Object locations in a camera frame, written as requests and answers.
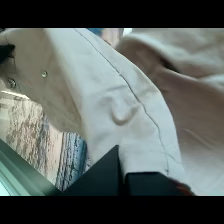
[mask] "fabric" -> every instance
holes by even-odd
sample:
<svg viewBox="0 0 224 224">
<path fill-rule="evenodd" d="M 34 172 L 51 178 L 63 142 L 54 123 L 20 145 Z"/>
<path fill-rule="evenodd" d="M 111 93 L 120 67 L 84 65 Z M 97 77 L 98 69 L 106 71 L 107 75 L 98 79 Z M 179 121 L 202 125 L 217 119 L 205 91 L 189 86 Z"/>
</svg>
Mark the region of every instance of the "fabric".
<svg viewBox="0 0 224 224">
<path fill-rule="evenodd" d="M 0 40 L 15 45 L 1 78 L 56 128 L 82 135 L 93 163 L 119 145 L 123 177 L 160 172 L 187 183 L 171 113 L 136 65 L 86 29 L 8 29 Z"/>
<path fill-rule="evenodd" d="M 198 195 L 224 195 L 224 29 L 134 28 L 117 50 L 162 92 Z"/>
</svg>

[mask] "button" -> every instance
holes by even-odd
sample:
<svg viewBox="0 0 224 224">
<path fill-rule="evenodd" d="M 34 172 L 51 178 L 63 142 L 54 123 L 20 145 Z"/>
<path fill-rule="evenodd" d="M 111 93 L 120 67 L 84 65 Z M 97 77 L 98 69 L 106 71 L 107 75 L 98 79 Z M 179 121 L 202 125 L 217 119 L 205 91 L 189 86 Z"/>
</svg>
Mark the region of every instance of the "button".
<svg viewBox="0 0 224 224">
<path fill-rule="evenodd" d="M 47 72 L 46 72 L 46 71 L 43 71 L 42 74 L 41 74 L 41 76 L 42 76 L 43 78 L 46 78 L 46 77 L 47 77 Z"/>
<path fill-rule="evenodd" d="M 16 88 L 16 82 L 14 79 L 8 78 L 8 86 L 10 89 L 15 89 Z"/>
</svg>

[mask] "seam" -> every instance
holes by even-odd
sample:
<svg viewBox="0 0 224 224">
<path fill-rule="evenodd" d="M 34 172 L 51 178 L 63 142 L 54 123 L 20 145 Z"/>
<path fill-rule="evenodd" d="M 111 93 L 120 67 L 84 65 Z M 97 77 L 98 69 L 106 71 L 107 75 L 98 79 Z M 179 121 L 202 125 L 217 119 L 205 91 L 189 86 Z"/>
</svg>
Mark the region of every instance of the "seam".
<svg viewBox="0 0 224 224">
<path fill-rule="evenodd" d="M 131 89 L 129 83 L 127 82 L 127 80 L 121 75 L 121 73 L 110 63 L 110 61 L 85 37 L 83 36 L 79 31 L 77 31 L 75 28 L 73 28 L 80 36 L 82 36 L 109 64 L 110 66 L 120 75 L 120 77 L 126 82 L 126 84 L 128 85 L 130 91 L 132 92 L 132 94 L 134 95 L 135 99 L 142 105 L 143 109 L 144 109 L 144 112 L 145 114 L 152 120 L 152 122 L 155 124 L 155 126 L 157 127 L 158 129 L 158 133 L 159 133 L 159 140 L 160 140 L 160 143 L 161 143 L 161 146 L 162 146 L 162 149 L 163 149 L 163 153 L 164 153 L 164 156 L 165 156 L 165 159 L 166 159 L 166 166 L 167 166 L 167 169 L 165 170 L 166 171 L 166 174 L 167 176 L 169 176 L 169 162 L 168 162 L 168 158 L 167 156 L 169 154 L 166 153 L 166 150 L 165 150 L 165 146 L 162 142 L 162 139 L 161 139 L 161 132 L 160 132 L 160 129 L 159 129 L 159 126 L 156 124 L 156 122 L 154 121 L 154 119 L 147 113 L 147 110 L 145 108 L 145 106 L 143 105 L 143 103 L 138 99 L 138 97 L 136 96 L 136 94 L 133 92 L 133 90 Z"/>
</svg>

